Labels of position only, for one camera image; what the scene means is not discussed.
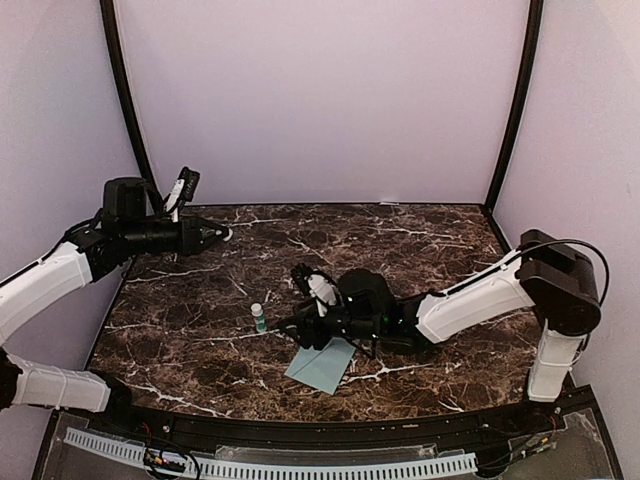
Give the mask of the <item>small glue stick bottle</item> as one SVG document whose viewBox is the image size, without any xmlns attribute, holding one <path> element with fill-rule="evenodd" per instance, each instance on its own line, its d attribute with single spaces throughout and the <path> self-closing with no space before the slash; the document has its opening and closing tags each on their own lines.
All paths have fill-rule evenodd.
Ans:
<svg viewBox="0 0 640 480">
<path fill-rule="evenodd" d="M 266 317 L 263 307 L 260 303 L 254 303 L 251 305 L 251 314 L 254 319 L 255 328 L 257 333 L 264 333 L 267 331 Z"/>
</svg>

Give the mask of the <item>light blue envelope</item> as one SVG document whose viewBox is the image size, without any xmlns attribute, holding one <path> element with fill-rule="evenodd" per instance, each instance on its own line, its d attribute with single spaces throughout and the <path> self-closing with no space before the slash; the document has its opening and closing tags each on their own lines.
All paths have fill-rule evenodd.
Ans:
<svg viewBox="0 0 640 480">
<path fill-rule="evenodd" d="M 333 395 L 356 348 L 341 338 L 332 338 L 322 350 L 299 348 L 285 376 L 315 390 Z"/>
</svg>

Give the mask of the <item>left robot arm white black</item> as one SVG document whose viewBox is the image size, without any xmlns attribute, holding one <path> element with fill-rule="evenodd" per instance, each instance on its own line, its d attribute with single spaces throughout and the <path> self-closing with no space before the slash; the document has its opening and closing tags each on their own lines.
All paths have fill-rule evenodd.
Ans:
<svg viewBox="0 0 640 480">
<path fill-rule="evenodd" d="M 70 227 L 50 251 L 1 283 L 1 340 L 7 342 L 41 311 L 68 294 L 96 283 L 144 254 L 200 254 L 232 238 L 224 225 L 184 216 L 200 175 L 183 168 L 160 210 L 150 214 L 146 198 L 158 197 L 150 182 L 120 177 L 104 185 L 94 217 Z M 141 427 L 131 392 L 109 374 L 68 370 L 1 353 L 1 406 L 34 405 L 100 413 L 120 436 Z"/>
</svg>

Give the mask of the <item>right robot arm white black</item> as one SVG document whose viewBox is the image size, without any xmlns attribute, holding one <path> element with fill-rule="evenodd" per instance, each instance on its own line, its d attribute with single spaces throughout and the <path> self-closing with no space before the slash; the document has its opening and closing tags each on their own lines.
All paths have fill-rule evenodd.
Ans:
<svg viewBox="0 0 640 480">
<path fill-rule="evenodd" d="M 292 271 L 305 301 L 278 330 L 305 349 L 323 350 L 334 338 L 358 346 L 369 341 L 399 354 L 427 351 L 451 337 L 524 308 L 542 317 L 542 334 L 530 368 L 526 399 L 510 413 L 521 434 L 534 432 L 549 416 L 548 403 L 561 393 L 564 379 L 602 319 L 611 272 L 596 280 L 590 250 L 577 239 L 555 239 L 531 229 L 502 259 L 445 290 L 396 297 L 385 277 L 356 268 L 339 279 L 301 263 Z"/>
</svg>

